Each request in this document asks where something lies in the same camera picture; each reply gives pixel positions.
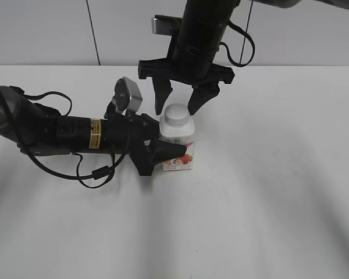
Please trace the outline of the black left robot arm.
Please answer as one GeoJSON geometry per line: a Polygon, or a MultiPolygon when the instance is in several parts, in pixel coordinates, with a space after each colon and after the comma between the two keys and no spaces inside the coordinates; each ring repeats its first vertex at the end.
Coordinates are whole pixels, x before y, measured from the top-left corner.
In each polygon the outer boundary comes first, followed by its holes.
{"type": "Polygon", "coordinates": [[[159,122],[137,114],[142,95],[137,84],[119,79],[103,119],[62,115],[38,103],[48,96],[26,95],[19,87],[0,86],[0,136],[27,156],[96,153],[130,156],[139,175],[150,176],[157,164],[182,157],[186,147],[159,139],[159,122]]]}

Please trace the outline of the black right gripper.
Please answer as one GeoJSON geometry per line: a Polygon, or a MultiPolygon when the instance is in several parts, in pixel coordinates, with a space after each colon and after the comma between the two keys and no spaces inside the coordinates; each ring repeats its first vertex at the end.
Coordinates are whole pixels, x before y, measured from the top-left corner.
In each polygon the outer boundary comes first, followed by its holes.
{"type": "Polygon", "coordinates": [[[235,73],[230,67],[200,61],[194,55],[181,50],[177,45],[177,35],[170,40],[165,58],[141,60],[138,63],[138,77],[152,78],[155,93],[155,113],[162,113],[164,104],[172,92],[170,81],[193,85],[193,93],[188,102],[191,116],[211,99],[218,96],[217,82],[231,84],[235,73]]]}

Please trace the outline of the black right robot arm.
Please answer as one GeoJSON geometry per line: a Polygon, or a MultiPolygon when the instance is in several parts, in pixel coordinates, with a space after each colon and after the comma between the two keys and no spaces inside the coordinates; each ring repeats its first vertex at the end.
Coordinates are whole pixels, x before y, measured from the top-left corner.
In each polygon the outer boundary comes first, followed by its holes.
{"type": "Polygon", "coordinates": [[[215,64],[214,58],[224,47],[229,62],[238,68],[250,64],[236,62],[228,45],[222,41],[227,28],[247,40],[255,54],[255,42],[247,30],[231,21],[239,1],[187,1],[182,17],[155,15],[151,19],[152,32],[170,37],[164,58],[141,60],[140,79],[150,77],[155,93],[155,113],[160,115],[173,91],[171,82],[190,85],[193,89],[187,108],[191,115],[220,92],[219,83],[231,84],[235,73],[230,67],[215,64]]]}

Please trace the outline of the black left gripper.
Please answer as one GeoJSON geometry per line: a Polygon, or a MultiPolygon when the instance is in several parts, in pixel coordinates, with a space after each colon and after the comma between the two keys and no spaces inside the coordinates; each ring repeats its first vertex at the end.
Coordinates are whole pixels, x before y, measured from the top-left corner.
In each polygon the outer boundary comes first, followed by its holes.
{"type": "Polygon", "coordinates": [[[101,151],[130,156],[140,176],[151,176],[154,166],[186,153],[184,145],[153,139],[159,136],[159,121],[148,114],[105,113],[101,123],[101,151]]]}

